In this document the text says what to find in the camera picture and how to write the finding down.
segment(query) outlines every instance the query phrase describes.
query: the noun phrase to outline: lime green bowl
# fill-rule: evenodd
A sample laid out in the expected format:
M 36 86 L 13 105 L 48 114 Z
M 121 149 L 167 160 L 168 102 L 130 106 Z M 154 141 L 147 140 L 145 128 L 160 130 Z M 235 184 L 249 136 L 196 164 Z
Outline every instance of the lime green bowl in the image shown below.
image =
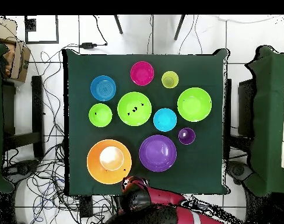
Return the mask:
M 89 111 L 89 120 L 96 127 L 107 126 L 112 119 L 111 108 L 103 103 L 95 104 Z
M 190 122 L 198 122 L 210 113 L 211 97 L 205 90 L 192 87 L 180 94 L 177 107 L 182 118 Z
M 117 107 L 120 119 L 130 126 L 139 126 L 151 116 L 150 100 L 142 93 L 130 92 L 120 99 Z

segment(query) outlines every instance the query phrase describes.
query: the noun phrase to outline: black power adapter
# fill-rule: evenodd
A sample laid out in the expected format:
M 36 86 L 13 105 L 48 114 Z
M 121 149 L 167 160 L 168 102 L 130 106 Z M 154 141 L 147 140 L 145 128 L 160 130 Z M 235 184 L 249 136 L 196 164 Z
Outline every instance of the black power adapter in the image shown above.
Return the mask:
M 82 43 L 79 48 L 84 48 L 84 49 L 93 49 L 94 47 L 97 46 L 103 46 L 103 45 L 97 45 L 97 44 L 93 44 L 91 42 L 87 42 L 87 43 Z

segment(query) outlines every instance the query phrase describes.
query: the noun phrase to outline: pink bowl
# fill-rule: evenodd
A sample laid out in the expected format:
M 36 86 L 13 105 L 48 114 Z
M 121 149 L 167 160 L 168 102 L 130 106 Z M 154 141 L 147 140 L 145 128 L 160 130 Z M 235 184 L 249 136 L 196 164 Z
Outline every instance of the pink bowl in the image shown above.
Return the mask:
M 139 61 L 132 66 L 130 77 L 135 84 L 145 86 L 151 83 L 154 77 L 154 69 L 150 63 Z

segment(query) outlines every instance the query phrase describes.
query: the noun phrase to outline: floor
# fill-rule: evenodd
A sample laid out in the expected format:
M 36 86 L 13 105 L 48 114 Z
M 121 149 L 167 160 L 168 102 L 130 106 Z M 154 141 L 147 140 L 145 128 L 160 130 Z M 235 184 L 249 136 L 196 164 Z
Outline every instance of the floor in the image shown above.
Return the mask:
M 251 79 L 252 75 L 244 66 L 250 62 L 255 55 L 255 49 L 263 44 L 271 45 L 279 52 L 284 52 L 284 16 L 269 19 L 269 15 L 187 15 L 184 19 L 179 37 L 174 41 L 174 34 L 180 20 L 180 15 L 155 15 L 154 26 L 154 54 L 178 54 L 180 45 L 189 32 L 194 18 L 197 23 L 196 30 L 201 47 L 197 39 L 197 35 L 192 31 L 182 45 L 180 54 L 200 54 L 201 48 L 203 54 L 211 54 L 219 48 L 227 48 L 230 50 L 230 57 L 227 66 L 227 76 L 232 79 L 232 126 L 238 127 L 238 100 L 237 85 L 239 82 Z M 24 17 L 23 16 L 7 16 L 7 18 L 17 22 L 17 37 L 24 40 Z M 29 35 L 29 40 L 53 40 L 54 22 L 47 22 L 47 18 L 35 16 L 37 18 L 37 34 Z M 97 47 L 92 50 L 84 50 L 82 48 L 72 48 L 81 54 L 146 54 L 149 35 L 152 31 L 150 15 L 119 15 L 120 23 L 124 34 L 119 34 L 114 16 L 98 16 L 99 28 L 104 38 L 108 42 L 108 46 Z M 47 54 L 51 57 L 51 64 L 46 69 L 43 78 L 46 79 L 53 73 L 58 71 L 54 76 L 45 82 L 49 92 L 56 95 L 61 101 L 50 97 L 51 105 L 54 109 L 58 109 L 56 122 L 64 129 L 63 116 L 63 71 L 62 71 L 62 55 L 56 54 L 62 47 L 68 44 L 81 44 L 83 42 L 93 42 L 103 44 L 101 35 L 99 34 L 96 21 L 93 16 L 58 16 L 58 44 L 29 44 L 34 59 L 31 57 L 30 65 L 27 73 L 26 83 L 18 87 L 16 91 L 16 108 L 15 108 L 15 127 L 16 133 L 24 133 L 31 131 L 31 77 L 37 75 L 37 69 L 40 74 L 44 72 L 49 64 L 43 63 L 48 60 Z M 152 38 L 149 41 L 149 53 L 152 52 Z M 49 141 L 45 143 L 46 150 L 56 143 L 62 141 L 62 136 L 58 135 L 55 130 L 51 132 L 53 125 L 53 117 L 51 111 L 44 108 L 44 126 L 45 137 L 49 134 Z M 236 129 L 232 128 L 232 133 L 237 134 Z M 9 152 L 9 157 L 14 155 L 15 151 Z M 240 155 L 242 152 L 232 150 L 230 156 Z M 32 146 L 24 146 L 19 149 L 19 154 L 13 160 L 24 160 L 33 158 Z M 44 163 L 54 159 L 54 151 L 52 150 L 46 157 Z M 225 176 L 225 183 L 230 188 L 228 195 L 197 195 L 196 197 L 206 202 L 222 206 L 226 211 L 234 216 L 244 220 L 246 215 L 246 199 L 242 186 L 235 185 L 229 176 Z M 19 222 L 29 224 L 33 220 L 33 211 L 39 211 L 41 204 L 36 199 L 39 194 L 34 183 L 44 184 L 42 180 L 24 180 L 21 182 L 16 193 L 16 216 Z M 101 196 L 94 196 L 97 201 Z M 96 211 L 99 211 L 101 202 L 95 205 Z M 56 208 L 50 207 L 44 210 L 35 224 L 77 224 L 72 218 L 70 212 L 65 208 L 59 213 Z M 94 221 L 95 219 L 82 219 L 83 223 Z

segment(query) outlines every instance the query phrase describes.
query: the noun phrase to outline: plastic bowl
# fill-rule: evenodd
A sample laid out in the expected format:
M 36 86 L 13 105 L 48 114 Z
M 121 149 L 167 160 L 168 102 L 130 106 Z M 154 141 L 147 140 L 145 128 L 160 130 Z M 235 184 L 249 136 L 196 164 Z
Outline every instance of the plastic bowl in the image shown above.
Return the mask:
M 100 153 L 100 164 L 109 171 L 118 170 L 123 162 L 124 162 L 124 155 L 120 149 L 114 146 L 106 147 Z
M 154 135 L 143 141 L 139 149 L 142 164 L 154 172 L 163 172 L 172 167 L 177 157 L 175 144 L 170 138 Z
M 101 161 L 104 162 L 104 160 L 100 161 L 101 154 L 108 153 L 106 148 L 109 147 L 115 147 L 116 151 L 119 149 L 123 155 L 123 163 L 122 165 L 117 169 L 106 169 L 101 164 Z M 116 156 L 116 160 L 112 160 L 112 163 L 120 164 L 120 154 Z M 131 169 L 131 155 L 128 149 L 124 144 L 121 142 L 118 142 L 116 140 L 112 139 L 106 139 L 98 142 L 95 144 L 89 151 L 87 155 L 87 169 L 90 173 L 90 175 L 97 180 L 98 182 L 102 184 L 115 184 L 122 181 L 124 177 L 126 177 Z
M 114 97 L 116 84 L 109 76 L 98 76 L 92 81 L 90 90 L 96 100 L 106 102 Z
M 153 122 L 156 129 L 166 132 L 176 126 L 177 116 L 171 109 L 162 108 L 155 113 Z
M 162 83 L 167 89 L 172 89 L 178 85 L 179 77 L 174 71 L 167 71 L 162 76 Z
M 208 116 L 212 102 L 205 90 L 192 87 L 180 94 L 177 107 L 182 118 L 190 122 L 198 122 Z
M 183 128 L 179 131 L 178 139 L 182 144 L 189 145 L 195 141 L 195 132 L 191 128 Z
M 145 86 L 154 78 L 154 69 L 150 63 L 139 61 L 132 66 L 130 77 L 135 84 Z
M 124 123 L 130 126 L 139 126 L 150 118 L 152 106 L 150 100 L 144 94 L 130 92 L 120 99 L 117 111 Z
M 89 111 L 89 120 L 96 127 L 107 126 L 112 119 L 111 108 L 103 103 L 95 104 Z

